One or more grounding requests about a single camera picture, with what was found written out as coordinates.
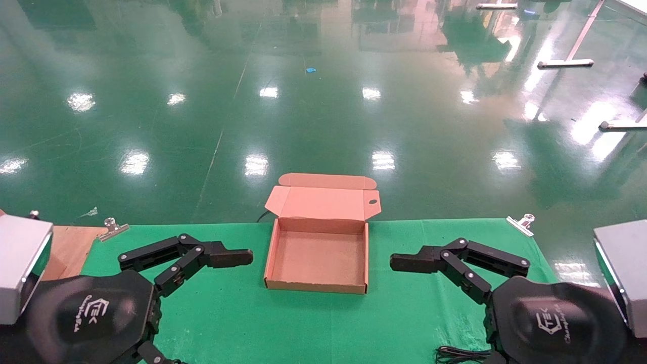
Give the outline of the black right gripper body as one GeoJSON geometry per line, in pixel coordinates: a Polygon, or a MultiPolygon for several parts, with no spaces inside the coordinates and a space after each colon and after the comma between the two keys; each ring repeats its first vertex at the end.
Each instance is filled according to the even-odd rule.
{"type": "Polygon", "coordinates": [[[508,279],[485,309],[487,343],[508,363],[620,363],[628,327],[610,293],[508,279]]]}

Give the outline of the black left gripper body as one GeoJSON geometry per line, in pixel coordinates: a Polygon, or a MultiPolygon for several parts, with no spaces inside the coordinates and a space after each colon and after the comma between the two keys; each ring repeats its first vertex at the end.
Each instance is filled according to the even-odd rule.
{"type": "Polygon", "coordinates": [[[46,281],[20,318],[20,362],[137,363],[159,320],[159,295],[136,271],[46,281]]]}

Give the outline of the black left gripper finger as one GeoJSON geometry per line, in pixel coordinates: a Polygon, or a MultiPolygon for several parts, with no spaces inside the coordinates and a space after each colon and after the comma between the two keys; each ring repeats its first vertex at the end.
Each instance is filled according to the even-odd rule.
{"type": "Polygon", "coordinates": [[[220,241],[203,242],[188,234],[181,234],[119,256],[122,271],[144,271],[167,262],[171,262],[171,266],[153,281],[156,292],[162,297],[174,293],[204,267],[229,268],[249,265],[253,262],[253,252],[250,249],[230,250],[220,241]]]}
{"type": "Polygon", "coordinates": [[[137,353],[146,363],[182,363],[180,359],[169,359],[165,357],[152,341],[143,342],[137,348],[137,353]]]}

